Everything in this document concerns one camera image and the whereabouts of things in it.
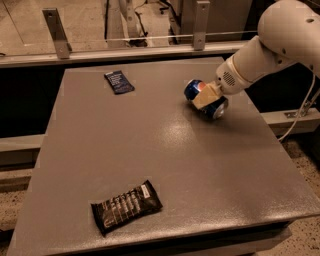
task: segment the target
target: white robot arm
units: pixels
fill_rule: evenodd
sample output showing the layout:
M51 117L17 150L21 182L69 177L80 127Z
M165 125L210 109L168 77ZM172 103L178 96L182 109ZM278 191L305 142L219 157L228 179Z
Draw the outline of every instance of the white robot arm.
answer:
M258 36L218 67L192 103L201 109L296 62L320 77L320 17L302 2L278 1L261 16Z

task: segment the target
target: glass panel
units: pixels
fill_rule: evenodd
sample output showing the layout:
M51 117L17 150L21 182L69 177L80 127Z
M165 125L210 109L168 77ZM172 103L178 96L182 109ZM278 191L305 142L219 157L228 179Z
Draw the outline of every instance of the glass panel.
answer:
M256 23L247 26L251 2L211 3L207 42L250 39L244 38L250 33L243 31L254 30L251 28L256 26ZM190 45L195 3L195 0L0 0L0 52L55 53L42 13L44 8L58 9L73 52Z

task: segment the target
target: small blue package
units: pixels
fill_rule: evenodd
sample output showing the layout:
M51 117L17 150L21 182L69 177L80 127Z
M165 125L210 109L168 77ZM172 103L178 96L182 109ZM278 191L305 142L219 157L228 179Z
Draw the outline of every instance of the small blue package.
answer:
M134 91L134 87L121 70L104 74L115 94L123 94Z

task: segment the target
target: gray table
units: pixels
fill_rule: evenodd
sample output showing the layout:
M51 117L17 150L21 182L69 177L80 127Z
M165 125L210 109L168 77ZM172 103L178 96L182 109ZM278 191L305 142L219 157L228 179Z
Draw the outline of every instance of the gray table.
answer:
M199 237L221 240L319 215L318 198L244 92L229 97L226 115L216 122L185 100L186 83L211 81L221 61L67 70L8 255L181 249ZM113 94L103 74L115 70L135 92ZM146 179L163 210L103 237L90 203Z

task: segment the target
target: can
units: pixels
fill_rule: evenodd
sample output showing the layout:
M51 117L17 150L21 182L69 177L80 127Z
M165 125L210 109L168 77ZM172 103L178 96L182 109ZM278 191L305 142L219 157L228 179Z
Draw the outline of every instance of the can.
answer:
M203 90L203 88L206 86L206 83L204 83L201 80L191 80L185 90L184 95L186 96L186 99L193 103L192 101L195 99L195 97ZM210 103L207 106L204 106L203 108L199 109L201 112L205 114L210 119L218 119L219 117L224 115L225 109L228 107L228 99L224 96L222 96L220 99Z

